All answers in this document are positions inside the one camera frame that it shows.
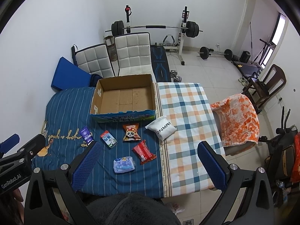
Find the purple toothpaste tube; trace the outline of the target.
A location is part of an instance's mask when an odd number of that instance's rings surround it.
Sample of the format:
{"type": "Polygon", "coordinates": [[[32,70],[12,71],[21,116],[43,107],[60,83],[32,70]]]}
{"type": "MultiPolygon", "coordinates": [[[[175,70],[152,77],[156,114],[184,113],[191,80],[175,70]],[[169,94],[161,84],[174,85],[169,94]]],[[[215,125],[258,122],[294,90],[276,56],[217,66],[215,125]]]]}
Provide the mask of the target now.
{"type": "Polygon", "coordinates": [[[87,145],[89,145],[94,140],[88,127],[84,127],[79,131],[79,133],[87,145]]]}

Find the blue tissue pack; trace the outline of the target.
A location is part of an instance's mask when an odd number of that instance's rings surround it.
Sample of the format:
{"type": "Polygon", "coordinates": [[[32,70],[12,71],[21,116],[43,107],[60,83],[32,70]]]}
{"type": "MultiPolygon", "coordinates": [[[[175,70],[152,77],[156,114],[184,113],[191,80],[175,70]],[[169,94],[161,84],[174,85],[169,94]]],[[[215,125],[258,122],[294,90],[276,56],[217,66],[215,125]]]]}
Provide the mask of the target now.
{"type": "Polygon", "coordinates": [[[135,170],[135,162],[131,156],[124,156],[113,161],[113,170],[117,174],[123,174],[135,170]]]}

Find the pure milk carton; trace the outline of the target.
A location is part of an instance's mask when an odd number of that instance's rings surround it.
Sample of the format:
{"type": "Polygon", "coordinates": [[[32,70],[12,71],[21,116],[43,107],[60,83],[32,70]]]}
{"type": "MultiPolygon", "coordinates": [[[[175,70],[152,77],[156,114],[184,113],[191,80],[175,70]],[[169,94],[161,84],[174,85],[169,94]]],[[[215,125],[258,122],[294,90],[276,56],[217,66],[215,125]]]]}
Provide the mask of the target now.
{"type": "Polygon", "coordinates": [[[108,130],[105,130],[100,137],[110,149],[117,144],[117,140],[108,130]]]}

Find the orange panda snack bag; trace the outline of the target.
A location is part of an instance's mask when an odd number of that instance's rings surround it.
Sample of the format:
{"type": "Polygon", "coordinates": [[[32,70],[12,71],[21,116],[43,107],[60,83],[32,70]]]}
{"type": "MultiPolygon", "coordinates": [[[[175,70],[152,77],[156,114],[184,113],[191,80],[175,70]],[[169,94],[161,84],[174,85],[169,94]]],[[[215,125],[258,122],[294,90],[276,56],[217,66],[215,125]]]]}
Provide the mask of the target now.
{"type": "Polygon", "coordinates": [[[139,141],[141,140],[140,135],[138,134],[139,124],[125,124],[123,125],[125,130],[125,136],[123,137],[123,141],[139,141]]]}

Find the red snack packet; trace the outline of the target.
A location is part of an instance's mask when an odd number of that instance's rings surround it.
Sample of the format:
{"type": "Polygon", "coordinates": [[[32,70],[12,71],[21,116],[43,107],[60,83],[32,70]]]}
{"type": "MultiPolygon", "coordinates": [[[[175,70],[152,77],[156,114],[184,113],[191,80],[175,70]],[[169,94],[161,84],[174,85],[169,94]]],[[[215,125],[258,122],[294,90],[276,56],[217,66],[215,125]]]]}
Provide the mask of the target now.
{"type": "Polygon", "coordinates": [[[140,165],[144,165],[154,159],[157,156],[150,152],[149,148],[146,145],[146,140],[142,140],[135,147],[132,148],[132,151],[139,157],[140,165]]]}

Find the white small pillow pack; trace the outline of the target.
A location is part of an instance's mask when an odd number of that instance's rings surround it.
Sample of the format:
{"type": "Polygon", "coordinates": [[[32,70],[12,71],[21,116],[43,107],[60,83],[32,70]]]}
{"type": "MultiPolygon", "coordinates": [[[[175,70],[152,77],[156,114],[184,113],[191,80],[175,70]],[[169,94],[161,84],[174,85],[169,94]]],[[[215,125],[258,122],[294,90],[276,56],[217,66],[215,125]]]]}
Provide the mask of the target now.
{"type": "Polygon", "coordinates": [[[161,116],[156,120],[152,121],[148,125],[145,126],[147,130],[153,131],[156,133],[156,136],[161,141],[167,139],[173,133],[177,131],[171,122],[166,118],[166,116],[161,116]]]}

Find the cardboard box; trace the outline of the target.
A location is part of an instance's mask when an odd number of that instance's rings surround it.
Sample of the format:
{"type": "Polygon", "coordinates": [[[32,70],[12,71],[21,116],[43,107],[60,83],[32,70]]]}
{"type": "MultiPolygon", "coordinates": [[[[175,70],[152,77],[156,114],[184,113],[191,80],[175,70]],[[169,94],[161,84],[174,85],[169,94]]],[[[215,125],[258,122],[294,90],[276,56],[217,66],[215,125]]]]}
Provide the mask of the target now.
{"type": "Polygon", "coordinates": [[[97,82],[89,114],[98,123],[150,121],[156,108],[152,76],[126,75],[97,82]]]}

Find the black exercise bike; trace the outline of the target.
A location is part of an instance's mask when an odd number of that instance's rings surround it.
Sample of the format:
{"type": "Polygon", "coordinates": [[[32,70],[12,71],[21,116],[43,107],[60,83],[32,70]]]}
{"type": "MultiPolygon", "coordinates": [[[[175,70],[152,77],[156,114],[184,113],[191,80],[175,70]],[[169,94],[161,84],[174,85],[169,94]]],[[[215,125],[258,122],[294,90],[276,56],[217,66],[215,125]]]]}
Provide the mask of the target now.
{"type": "Polygon", "coordinates": [[[266,143],[268,147],[269,156],[264,160],[264,168],[271,186],[273,204],[278,208],[287,202],[287,189],[292,187],[292,169],[296,162],[294,137],[298,130],[295,125],[287,127],[290,112],[285,113],[285,108],[282,108],[281,126],[276,129],[275,137],[259,137],[259,142],[266,143]]]}

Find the plaid checkered bedsheet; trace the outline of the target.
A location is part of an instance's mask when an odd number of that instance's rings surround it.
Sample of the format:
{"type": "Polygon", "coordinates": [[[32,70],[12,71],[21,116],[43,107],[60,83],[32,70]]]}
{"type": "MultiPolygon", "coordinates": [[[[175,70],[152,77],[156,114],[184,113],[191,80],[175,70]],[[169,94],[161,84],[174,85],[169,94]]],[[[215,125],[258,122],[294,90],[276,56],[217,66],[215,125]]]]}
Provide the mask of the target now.
{"type": "Polygon", "coordinates": [[[160,141],[164,196],[174,197],[213,188],[197,154],[206,141],[225,155],[208,98],[199,83],[154,83],[156,115],[165,116],[176,131],[160,141]]]}

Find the dark blue cloth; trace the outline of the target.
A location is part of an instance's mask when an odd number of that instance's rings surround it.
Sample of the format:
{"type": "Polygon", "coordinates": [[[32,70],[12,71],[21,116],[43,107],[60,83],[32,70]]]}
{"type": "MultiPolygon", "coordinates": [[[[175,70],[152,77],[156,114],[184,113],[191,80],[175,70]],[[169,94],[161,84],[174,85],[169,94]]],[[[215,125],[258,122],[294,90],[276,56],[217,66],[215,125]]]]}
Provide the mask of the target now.
{"type": "Polygon", "coordinates": [[[103,77],[98,74],[92,74],[89,82],[89,87],[96,87],[100,79],[103,79],[103,77]]]}

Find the black treadmill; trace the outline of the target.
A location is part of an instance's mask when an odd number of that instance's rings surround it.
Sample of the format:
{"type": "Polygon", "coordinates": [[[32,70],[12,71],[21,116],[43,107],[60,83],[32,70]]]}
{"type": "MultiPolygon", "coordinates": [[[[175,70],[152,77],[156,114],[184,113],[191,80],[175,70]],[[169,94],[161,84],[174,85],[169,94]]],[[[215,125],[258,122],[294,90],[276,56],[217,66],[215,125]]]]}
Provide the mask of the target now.
{"type": "Polygon", "coordinates": [[[247,62],[242,62],[241,59],[236,55],[234,55],[233,59],[231,60],[232,64],[245,78],[251,76],[253,73],[260,75],[269,60],[267,59],[267,56],[269,55],[269,53],[271,53],[270,55],[272,55],[273,50],[276,48],[276,44],[271,41],[266,42],[262,39],[259,39],[259,41],[263,42],[264,46],[253,61],[250,61],[249,58],[247,62]]]}

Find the left white padded chair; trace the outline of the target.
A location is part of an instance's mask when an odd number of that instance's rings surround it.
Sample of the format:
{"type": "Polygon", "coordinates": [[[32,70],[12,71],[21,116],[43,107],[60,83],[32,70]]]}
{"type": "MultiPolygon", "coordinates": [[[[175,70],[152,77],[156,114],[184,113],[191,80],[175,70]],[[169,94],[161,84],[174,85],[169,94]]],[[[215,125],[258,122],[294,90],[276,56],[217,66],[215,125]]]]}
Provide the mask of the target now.
{"type": "Polygon", "coordinates": [[[81,50],[73,45],[71,54],[73,64],[91,75],[97,74],[102,78],[116,76],[105,44],[97,44],[81,50]]]}

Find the floor barbell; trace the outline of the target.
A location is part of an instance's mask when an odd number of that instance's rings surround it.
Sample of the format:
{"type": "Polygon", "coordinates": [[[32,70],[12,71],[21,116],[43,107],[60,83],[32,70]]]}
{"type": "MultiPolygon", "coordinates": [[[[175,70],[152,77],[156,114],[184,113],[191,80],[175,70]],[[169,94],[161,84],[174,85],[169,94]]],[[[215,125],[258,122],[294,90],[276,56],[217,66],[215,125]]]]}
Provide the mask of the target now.
{"type": "Polygon", "coordinates": [[[211,55],[222,55],[225,57],[225,59],[231,61],[234,56],[233,52],[230,49],[226,49],[223,53],[221,53],[215,52],[213,49],[209,49],[204,46],[199,49],[198,54],[203,60],[207,60],[211,55]]]}

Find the black blue yoga mat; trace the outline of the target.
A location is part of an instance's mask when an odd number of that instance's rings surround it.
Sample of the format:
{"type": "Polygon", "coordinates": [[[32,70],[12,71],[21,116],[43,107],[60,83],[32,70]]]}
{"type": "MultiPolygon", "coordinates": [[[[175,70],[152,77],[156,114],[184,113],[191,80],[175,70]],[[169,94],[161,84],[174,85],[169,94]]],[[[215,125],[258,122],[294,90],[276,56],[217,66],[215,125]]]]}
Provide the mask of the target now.
{"type": "Polygon", "coordinates": [[[151,66],[157,82],[171,82],[169,63],[165,48],[151,45],[151,66]]]}

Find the barbell on rack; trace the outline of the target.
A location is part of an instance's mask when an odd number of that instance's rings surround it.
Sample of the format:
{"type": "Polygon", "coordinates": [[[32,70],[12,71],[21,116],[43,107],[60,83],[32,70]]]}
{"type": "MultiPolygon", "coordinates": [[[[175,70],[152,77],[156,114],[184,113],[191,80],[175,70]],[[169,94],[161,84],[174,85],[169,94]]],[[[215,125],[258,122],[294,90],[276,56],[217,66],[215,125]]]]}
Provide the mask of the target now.
{"type": "Polygon", "coordinates": [[[112,35],[119,36],[123,35],[125,31],[129,31],[131,29],[180,29],[182,33],[184,33],[188,38],[195,38],[199,35],[199,33],[203,33],[203,30],[199,29],[199,25],[193,21],[187,21],[186,26],[166,26],[166,25],[140,25],[140,26],[128,26],[125,27],[123,21],[115,21],[111,25],[111,29],[106,30],[105,33],[111,32],[112,35]]]}

